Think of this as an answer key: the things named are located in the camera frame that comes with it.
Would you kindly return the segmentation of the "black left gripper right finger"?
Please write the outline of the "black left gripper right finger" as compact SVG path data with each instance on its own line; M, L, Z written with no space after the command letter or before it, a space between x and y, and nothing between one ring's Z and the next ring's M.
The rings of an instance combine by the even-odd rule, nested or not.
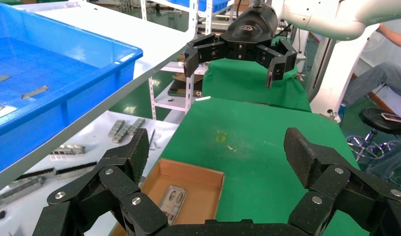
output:
M372 236L401 236L401 188L353 167L335 149L309 142L295 127L286 130L286 158L307 193L288 223L320 236L337 211Z

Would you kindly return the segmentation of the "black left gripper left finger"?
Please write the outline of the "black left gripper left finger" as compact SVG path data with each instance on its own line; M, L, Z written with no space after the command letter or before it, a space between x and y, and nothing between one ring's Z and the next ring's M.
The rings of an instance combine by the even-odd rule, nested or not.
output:
M129 236L154 236L168 226L166 215L139 183L149 153L147 130L107 150L96 166L47 197L33 234L82 236L110 212Z

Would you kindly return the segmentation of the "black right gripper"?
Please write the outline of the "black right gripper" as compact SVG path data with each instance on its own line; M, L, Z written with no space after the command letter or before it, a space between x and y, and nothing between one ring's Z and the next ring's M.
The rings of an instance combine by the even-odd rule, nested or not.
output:
M199 64L213 60L235 59L255 61L267 68L266 87L282 80L284 73L295 67L298 52L285 38L274 44L272 39L278 25L275 10L267 5L248 7L227 31L219 37L204 35L187 43L184 52L184 74L191 77Z

